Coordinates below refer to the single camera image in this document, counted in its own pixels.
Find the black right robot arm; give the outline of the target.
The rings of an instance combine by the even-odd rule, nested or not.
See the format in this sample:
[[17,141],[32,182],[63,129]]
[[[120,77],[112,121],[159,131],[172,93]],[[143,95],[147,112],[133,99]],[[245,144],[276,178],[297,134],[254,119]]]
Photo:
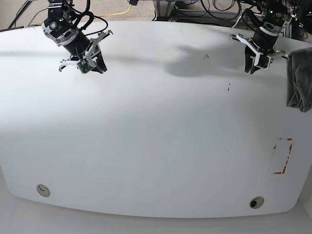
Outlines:
[[[100,74],[107,71],[99,43],[113,32],[108,30],[108,22],[94,15],[90,11],[91,2],[86,2],[84,11],[74,8],[72,0],[48,1],[48,16],[43,22],[42,30],[47,38],[51,39],[59,47],[65,48],[70,57],[63,59],[59,65],[62,71],[69,65],[76,66],[81,73],[90,71]],[[84,34],[83,31],[94,21],[99,19],[105,23],[105,27],[93,33]]]

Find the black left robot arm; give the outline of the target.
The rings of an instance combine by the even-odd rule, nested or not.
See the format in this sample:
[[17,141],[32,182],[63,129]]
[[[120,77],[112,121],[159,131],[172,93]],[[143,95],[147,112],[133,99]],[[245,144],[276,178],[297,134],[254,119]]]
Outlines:
[[280,0],[257,0],[244,10],[253,24],[250,27],[254,35],[245,38],[242,34],[230,35],[230,38],[245,45],[245,72],[253,74],[260,69],[268,69],[273,58],[287,58],[284,50],[277,50],[275,43],[291,21],[288,8]]

